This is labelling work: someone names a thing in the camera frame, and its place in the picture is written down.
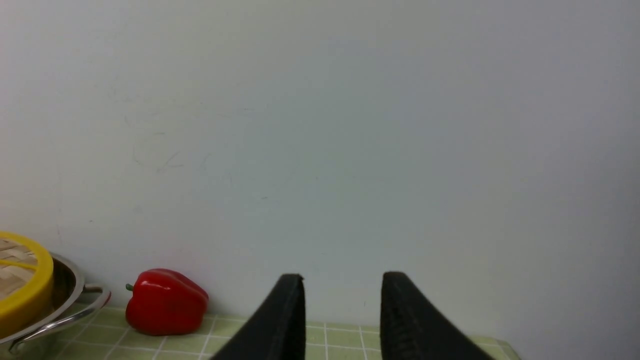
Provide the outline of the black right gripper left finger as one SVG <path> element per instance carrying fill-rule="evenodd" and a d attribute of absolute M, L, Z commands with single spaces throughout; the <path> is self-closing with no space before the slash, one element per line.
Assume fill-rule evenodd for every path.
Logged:
<path fill-rule="evenodd" d="M 306 292 L 300 274 L 286 273 L 213 360 L 304 360 Z"/>

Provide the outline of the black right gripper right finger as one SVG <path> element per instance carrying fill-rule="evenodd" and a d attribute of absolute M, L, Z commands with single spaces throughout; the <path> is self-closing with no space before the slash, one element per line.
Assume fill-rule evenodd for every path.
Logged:
<path fill-rule="evenodd" d="M 381 286 L 381 357 L 384 360 L 490 360 L 400 271 Z"/>

